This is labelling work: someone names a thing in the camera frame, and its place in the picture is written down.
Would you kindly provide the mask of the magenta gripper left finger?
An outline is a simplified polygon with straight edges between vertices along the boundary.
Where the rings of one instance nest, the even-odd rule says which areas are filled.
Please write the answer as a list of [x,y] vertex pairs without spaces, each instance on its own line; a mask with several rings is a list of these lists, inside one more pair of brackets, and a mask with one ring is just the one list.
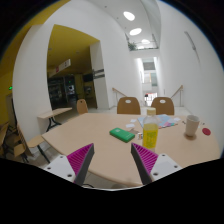
[[82,185],[84,183],[93,155],[94,144],[91,143],[67,156],[67,159],[76,175],[74,180],[76,185]]

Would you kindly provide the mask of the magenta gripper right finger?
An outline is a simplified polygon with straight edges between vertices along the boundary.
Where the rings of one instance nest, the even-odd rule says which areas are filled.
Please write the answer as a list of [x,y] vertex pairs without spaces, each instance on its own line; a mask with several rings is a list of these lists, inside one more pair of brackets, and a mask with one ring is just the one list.
[[131,144],[131,154],[137,166],[142,184],[147,185],[151,183],[150,173],[158,159],[158,155],[136,143]]

